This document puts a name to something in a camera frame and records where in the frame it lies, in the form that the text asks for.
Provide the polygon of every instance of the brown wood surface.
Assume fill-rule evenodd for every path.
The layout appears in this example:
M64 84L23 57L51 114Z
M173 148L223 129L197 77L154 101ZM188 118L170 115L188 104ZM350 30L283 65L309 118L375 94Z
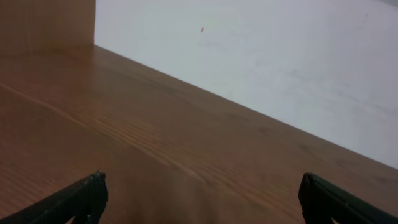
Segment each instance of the brown wood surface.
M0 0L0 56L93 44L95 0Z
M0 68L0 217L96 170L102 223L303 223L304 172L398 216L397 170L100 47Z

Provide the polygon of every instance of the black plastic part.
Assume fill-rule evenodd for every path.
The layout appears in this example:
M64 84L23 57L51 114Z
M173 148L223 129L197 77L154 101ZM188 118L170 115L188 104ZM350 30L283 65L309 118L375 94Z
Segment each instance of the black plastic part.
M298 198L306 224L383 223L398 224L398 218L373 207L321 177L306 173Z
M105 174L96 172L59 192L0 220L0 224L97 224L105 210Z

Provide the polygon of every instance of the wooden tabletop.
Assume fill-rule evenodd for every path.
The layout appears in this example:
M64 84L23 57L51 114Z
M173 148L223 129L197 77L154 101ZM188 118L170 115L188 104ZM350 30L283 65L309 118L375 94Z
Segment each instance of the wooden tabletop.
M304 172L398 216L397 170L100 47L0 58L0 217L97 170L102 223L304 223Z

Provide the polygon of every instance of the wooden panel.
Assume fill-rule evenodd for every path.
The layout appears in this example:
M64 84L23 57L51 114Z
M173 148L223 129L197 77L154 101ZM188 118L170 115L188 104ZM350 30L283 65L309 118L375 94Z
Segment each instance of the wooden panel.
M0 56L93 44L95 0L0 0Z
M398 216L397 170L100 47L0 67L0 217L97 169L103 223L303 223L308 171Z

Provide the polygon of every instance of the white wall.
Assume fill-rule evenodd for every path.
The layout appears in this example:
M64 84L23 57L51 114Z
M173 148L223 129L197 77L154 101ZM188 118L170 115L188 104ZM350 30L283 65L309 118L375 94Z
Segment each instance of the white wall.
M394 6L97 0L95 44L398 168Z

